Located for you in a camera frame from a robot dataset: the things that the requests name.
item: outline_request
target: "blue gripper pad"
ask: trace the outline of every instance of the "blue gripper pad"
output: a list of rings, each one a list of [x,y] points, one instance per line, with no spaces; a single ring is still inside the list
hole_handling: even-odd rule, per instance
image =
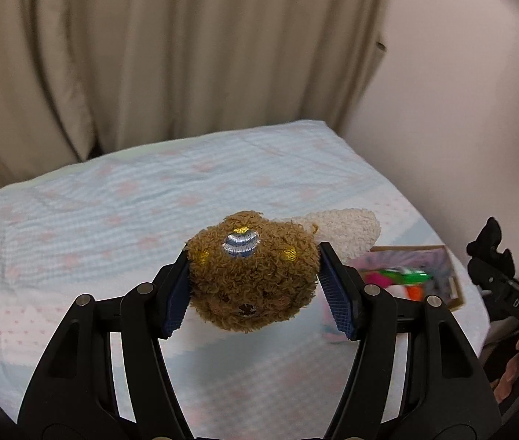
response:
[[[356,317],[357,313],[353,313],[356,303],[352,302],[349,293],[352,282],[331,245],[323,242],[319,245],[319,249],[320,286],[325,293],[337,329],[343,332],[348,339],[353,340],[355,338],[354,314]]]
[[[169,337],[182,325],[190,304],[190,264],[187,252],[183,251],[173,264],[158,292],[160,311],[165,312],[162,331]]]

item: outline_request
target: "beige curtain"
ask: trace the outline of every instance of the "beige curtain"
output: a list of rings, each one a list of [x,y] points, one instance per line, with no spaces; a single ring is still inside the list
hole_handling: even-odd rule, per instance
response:
[[[143,143],[326,120],[383,46],[385,0],[0,0],[0,187]]]

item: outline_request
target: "wall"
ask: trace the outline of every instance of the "wall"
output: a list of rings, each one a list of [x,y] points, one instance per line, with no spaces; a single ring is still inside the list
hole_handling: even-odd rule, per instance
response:
[[[345,139],[462,260],[490,215],[519,273],[519,0],[390,0]]]

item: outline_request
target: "plush toy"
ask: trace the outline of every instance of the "plush toy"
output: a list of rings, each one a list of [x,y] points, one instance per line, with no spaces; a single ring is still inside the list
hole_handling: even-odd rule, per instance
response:
[[[273,221],[258,212],[235,213],[187,243],[191,303],[204,320],[231,331],[290,319],[314,297],[318,243],[330,242],[347,261],[369,250],[379,235],[368,210]]]

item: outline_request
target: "plush toy ear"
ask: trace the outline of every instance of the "plush toy ear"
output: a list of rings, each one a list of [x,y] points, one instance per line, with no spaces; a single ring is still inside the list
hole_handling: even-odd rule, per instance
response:
[[[357,208],[314,212],[291,221],[313,233],[317,243],[329,242],[343,263],[366,253],[381,231],[373,212]]]

